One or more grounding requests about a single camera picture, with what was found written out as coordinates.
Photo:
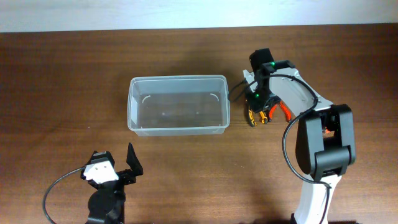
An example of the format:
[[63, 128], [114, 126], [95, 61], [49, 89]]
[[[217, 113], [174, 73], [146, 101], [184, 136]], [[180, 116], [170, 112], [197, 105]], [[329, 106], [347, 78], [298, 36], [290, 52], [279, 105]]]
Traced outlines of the yellow black long-nose pliers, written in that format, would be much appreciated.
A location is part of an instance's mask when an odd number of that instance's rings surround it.
[[[248, 114], [248, 123], [249, 123], [250, 127], [254, 128], [257, 125], [257, 123], [254, 120], [254, 112], [248, 103], [247, 103], [247, 114]], [[260, 111], [259, 116], [261, 118], [262, 124], [268, 123], [269, 120], [268, 120], [268, 117], [266, 116], [265, 112]]]

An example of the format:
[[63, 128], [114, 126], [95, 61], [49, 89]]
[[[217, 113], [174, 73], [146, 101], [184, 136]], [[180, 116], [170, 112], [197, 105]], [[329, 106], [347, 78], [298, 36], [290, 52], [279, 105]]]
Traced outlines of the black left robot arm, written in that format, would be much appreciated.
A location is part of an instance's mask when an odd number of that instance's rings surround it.
[[133, 145], [128, 144], [126, 163], [128, 169], [116, 172], [115, 161], [109, 151], [94, 151], [85, 164], [81, 178], [96, 189], [88, 201], [87, 223], [124, 223], [124, 187], [136, 183], [143, 168]]

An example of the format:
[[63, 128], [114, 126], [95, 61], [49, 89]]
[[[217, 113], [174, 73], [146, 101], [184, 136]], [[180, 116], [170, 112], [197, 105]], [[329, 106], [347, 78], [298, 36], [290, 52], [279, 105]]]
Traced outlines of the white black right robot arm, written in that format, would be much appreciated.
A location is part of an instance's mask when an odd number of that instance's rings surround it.
[[244, 72], [249, 124], [262, 123], [280, 107], [288, 122], [282, 153], [289, 169], [302, 180], [302, 193], [291, 223], [327, 223], [338, 182], [355, 162], [353, 113], [319, 95], [289, 60], [274, 60], [269, 49], [249, 57], [252, 71]]

